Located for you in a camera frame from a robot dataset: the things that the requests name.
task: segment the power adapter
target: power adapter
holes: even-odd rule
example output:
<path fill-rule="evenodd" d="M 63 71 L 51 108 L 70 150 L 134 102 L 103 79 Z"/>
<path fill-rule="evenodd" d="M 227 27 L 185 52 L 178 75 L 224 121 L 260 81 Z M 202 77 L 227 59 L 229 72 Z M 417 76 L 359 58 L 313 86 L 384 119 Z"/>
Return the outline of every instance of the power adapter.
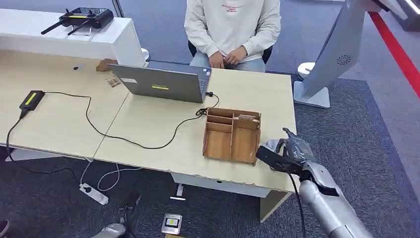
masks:
<path fill-rule="evenodd" d="M 19 119 L 23 119 L 28 111 L 33 111 L 38 106 L 41 99 L 44 97 L 45 93 L 40 90 L 32 90 L 20 104 L 19 108 L 22 110 L 20 113 Z"/>

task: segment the white desk drawer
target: white desk drawer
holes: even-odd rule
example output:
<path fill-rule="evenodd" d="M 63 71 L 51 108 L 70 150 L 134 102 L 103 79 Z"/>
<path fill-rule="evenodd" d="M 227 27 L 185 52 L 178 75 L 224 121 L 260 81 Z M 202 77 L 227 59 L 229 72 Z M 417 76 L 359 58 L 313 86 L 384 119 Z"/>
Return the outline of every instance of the white desk drawer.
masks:
<path fill-rule="evenodd" d="M 177 174 L 177 173 L 171 173 L 173 180 L 176 183 L 182 183 L 187 185 L 193 185 L 198 187 L 205 187 L 205 188 L 211 188 L 226 192 L 234 192 L 234 193 L 240 193 L 255 197 L 267 197 L 268 193 L 271 191 L 268 188 L 264 187 L 256 187 L 251 185 L 244 185 L 244 184 L 238 184 L 238 183 L 232 183 L 232 182 L 224 182 L 224 181 L 218 181 L 213 180 L 209 178 L 199 178 L 195 176 L 190 175 L 183 175 L 183 174 Z"/>

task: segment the white sweatshirt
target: white sweatshirt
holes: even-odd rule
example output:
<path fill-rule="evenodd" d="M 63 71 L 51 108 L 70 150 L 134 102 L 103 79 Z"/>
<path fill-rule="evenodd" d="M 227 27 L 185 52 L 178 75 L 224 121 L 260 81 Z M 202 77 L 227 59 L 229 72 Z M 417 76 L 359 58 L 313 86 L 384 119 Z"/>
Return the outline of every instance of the white sweatshirt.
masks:
<path fill-rule="evenodd" d="M 188 40 L 209 57 L 245 47 L 241 61 L 261 58 L 280 32 L 279 0 L 187 0 Z"/>

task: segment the white cable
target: white cable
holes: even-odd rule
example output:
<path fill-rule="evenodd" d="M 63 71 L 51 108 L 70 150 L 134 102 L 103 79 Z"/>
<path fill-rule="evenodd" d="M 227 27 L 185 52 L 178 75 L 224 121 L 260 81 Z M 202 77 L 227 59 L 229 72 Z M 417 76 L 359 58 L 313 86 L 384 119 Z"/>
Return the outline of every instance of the white cable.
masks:
<path fill-rule="evenodd" d="M 122 170 L 120 170 L 120 169 L 119 169 L 119 167 L 118 167 L 118 164 L 117 164 L 117 163 L 115 163 L 115 165 L 117 166 L 117 170 L 104 174 L 104 176 L 102 176 L 102 178 L 99 180 L 99 182 L 98 182 L 98 190 L 99 190 L 99 191 L 101 191 L 101 192 L 105 192 L 105 191 L 111 190 L 113 187 L 115 187 L 115 186 L 117 185 L 118 181 L 119 181 L 119 177 L 120 177 L 120 172 L 121 172 L 121 171 L 137 171 L 137 170 L 141 170 L 141 169 L 142 169 L 142 168 L 137 168 L 137 169 L 122 169 Z M 114 183 L 111 187 L 109 187 L 109 188 L 107 188 L 107 189 L 101 189 L 101 188 L 99 187 L 99 185 L 101 184 L 101 181 L 102 181 L 102 180 L 103 180 L 106 176 L 108 176 L 108 175 L 110 175 L 110 174 L 113 174 L 113 173 L 118 173 L 118 178 L 117 178 L 117 180 L 115 181 L 115 183 Z"/>
<path fill-rule="evenodd" d="M 85 175 L 85 173 L 86 173 L 86 170 L 88 170 L 88 168 L 89 168 L 89 165 L 91 165 L 91 161 L 89 161 L 88 160 L 88 165 L 86 166 L 86 168 L 85 168 L 85 170 L 83 171 L 83 173 L 82 173 L 82 176 L 80 177 L 80 184 L 83 184 L 82 183 L 82 180 L 83 180 L 83 176 Z"/>

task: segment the white display stand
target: white display stand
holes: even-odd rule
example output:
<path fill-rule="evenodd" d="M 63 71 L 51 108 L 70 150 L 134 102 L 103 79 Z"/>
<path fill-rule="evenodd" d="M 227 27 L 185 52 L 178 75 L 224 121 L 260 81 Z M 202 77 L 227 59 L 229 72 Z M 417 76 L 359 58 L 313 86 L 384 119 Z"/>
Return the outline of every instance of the white display stand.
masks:
<path fill-rule="evenodd" d="M 112 59 L 119 64 L 144 66 L 136 29 L 130 18 L 115 17 L 92 36 L 67 36 L 71 27 L 59 26 L 45 35 L 63 13 L 0 9 L 0 50 L 48 55 Z"/>

